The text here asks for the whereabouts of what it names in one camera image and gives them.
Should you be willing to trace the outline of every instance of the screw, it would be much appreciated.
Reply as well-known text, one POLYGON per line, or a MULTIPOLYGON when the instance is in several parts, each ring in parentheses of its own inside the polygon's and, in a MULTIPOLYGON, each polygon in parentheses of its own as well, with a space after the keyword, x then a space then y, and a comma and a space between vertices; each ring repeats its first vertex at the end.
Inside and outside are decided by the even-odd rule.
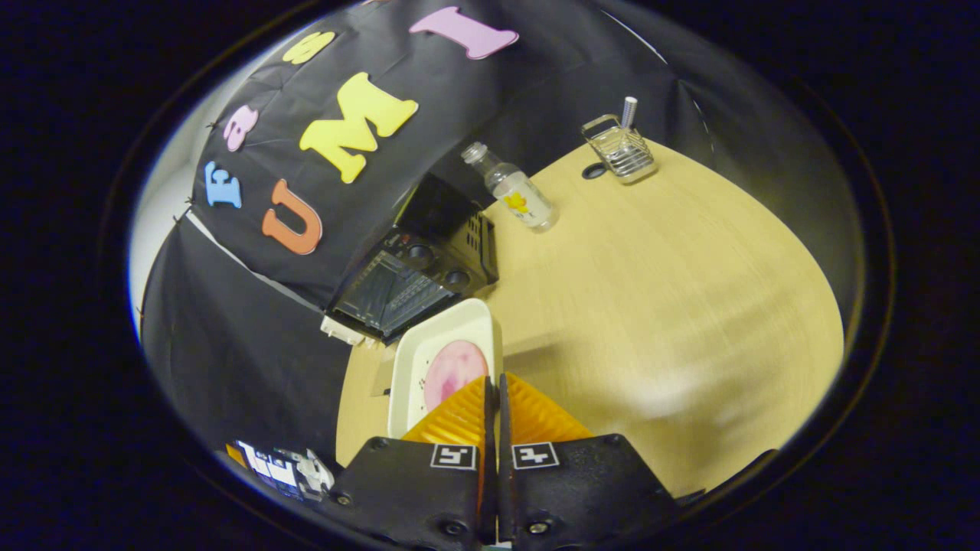
POLYGON ((442 529, 449 535, 460 535, 461 533, 466 531, 466 527, 461 525, 460 523, 448 523, 445 526, 443 526, 442 529))

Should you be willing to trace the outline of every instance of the bottle label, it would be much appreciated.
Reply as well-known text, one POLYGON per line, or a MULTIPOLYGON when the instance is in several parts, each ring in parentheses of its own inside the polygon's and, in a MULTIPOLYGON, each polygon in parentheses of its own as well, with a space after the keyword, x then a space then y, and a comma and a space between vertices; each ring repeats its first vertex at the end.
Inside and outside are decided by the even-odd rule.
POLYGON ((513 173, 504 178, 497 184, 493 196, 530 227, 541 225, 551 217, 551 203, 524 173, 513 173))

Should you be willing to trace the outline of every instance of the bottle cap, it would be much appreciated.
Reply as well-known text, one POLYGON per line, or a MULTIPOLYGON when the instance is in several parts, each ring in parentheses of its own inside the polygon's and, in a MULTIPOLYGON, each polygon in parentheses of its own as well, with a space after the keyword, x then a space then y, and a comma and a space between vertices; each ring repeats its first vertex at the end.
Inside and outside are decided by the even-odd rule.
POLYGON ((468 165, 472 165, 473 163, 482 159, 486 154, 487 146, 478 141, 474 141, 473 143, 469 144, 469 147, 463 150, 463 160, 468 165))

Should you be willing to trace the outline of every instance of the pink letter i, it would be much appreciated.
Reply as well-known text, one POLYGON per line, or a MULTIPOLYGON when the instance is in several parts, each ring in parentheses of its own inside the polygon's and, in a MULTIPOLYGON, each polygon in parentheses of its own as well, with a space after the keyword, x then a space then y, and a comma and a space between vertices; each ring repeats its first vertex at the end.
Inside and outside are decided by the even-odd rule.
POLYGON ((443 8, 425 16, 409 28, 409 32, 427 30, 445 36, 466 48, 470 59, 483 59, 517 42, 519 35, 512 30, 497 30, 492 26, 461 16, 456 6, 443 8))

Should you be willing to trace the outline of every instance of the foam letter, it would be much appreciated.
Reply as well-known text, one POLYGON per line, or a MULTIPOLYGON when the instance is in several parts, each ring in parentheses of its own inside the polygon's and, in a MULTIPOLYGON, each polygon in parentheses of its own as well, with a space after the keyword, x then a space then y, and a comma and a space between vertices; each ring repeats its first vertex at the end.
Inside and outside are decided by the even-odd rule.
POLYGON ((512 30, 497 30, 492 26, 459 14, 456 6, 443 8, 425 16, 409 32, 427 30, 445 36, 466 49, 470 59, 483 59, 517 42, 519 35, 512 30))
POLYGON ((286 180, 281 179, 272 189, 272 204, 284 205, 290 211, 299 215, 306 223, 306 231, 297 233, 283 224, 275 216, 275 210, 268 209, 262 218, 262 233, 282 243, 290 251, 298 255, 308 255, 316 248, 323 237, 323 224, 319 221, 317 211, 307 205, 286 187, 286 180))
POLYGON ((224 139, 228 142, 228 151, 238 151, 245 141, 245 134, 255 127, 259 120, 259 112, 252 111, 247 105, 243 105, 231 116, 231 120, 224 127, 224 139))
POLYGON ((204 190, 208 194, 208 205, 215 203, 231 203, 236 209, 242 208, 241 187, 238 178, 228 180, 228 171, 216 171, 215 162, 210 161, 204 166, 204 190))
POLYGON ((314 32, 305 36, 296 43, 295 46, 286 50, 282 55, 282 61, 292 62, 293 65, 300 65, 310 61, 324 46, 333 41, 335 32, 314 32))
POLYGON ((374 151, 377 142, 367 121, 374 123, 377 135, 387 137, 418 110, 418 103, 400 100, 371 84, 367 73, 357 73, 344 82, 337 90, 337 103, 344 119, 310 123, 300 137, 300 149, 312 147, 317 150, 340 170, 340 179, 344 183, 354 181, 368 161, 364 155, 351 155, 341 146, 374 151))

